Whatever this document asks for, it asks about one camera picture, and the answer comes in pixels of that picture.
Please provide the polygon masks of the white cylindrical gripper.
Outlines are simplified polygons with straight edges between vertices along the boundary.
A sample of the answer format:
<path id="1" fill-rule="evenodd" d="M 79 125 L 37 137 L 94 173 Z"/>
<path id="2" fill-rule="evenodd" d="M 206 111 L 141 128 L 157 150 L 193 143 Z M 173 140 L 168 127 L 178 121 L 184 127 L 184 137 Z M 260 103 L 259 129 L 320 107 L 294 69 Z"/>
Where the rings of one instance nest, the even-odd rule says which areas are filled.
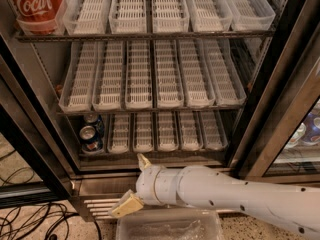
<path id="1" fill-rule="evenodd" d="M 137 158 L 142 171 L 136 182 L 137 194 L 128 190 L 109 210 L 111 217 L 122 218 L 137 212 L 144 203 L 157 206 L 178 204 L 177 176 L 180 170 L 151 165 L 142 153 L 138 153 Z"/>

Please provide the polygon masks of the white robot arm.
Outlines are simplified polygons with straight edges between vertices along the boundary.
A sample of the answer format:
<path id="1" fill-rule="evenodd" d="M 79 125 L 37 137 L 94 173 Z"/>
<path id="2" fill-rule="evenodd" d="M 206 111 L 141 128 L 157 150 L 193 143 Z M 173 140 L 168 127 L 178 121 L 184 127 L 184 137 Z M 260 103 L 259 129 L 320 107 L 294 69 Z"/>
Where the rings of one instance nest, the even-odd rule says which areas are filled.
<path id="1" fill-rule="evenodd" d="M 167 168 L 137 155 L 140 175 L 109 215 L 121 218 L 148 206 L 229 209 L 320 240 L 320 189 L 233 178 L 207 166 Z"/>

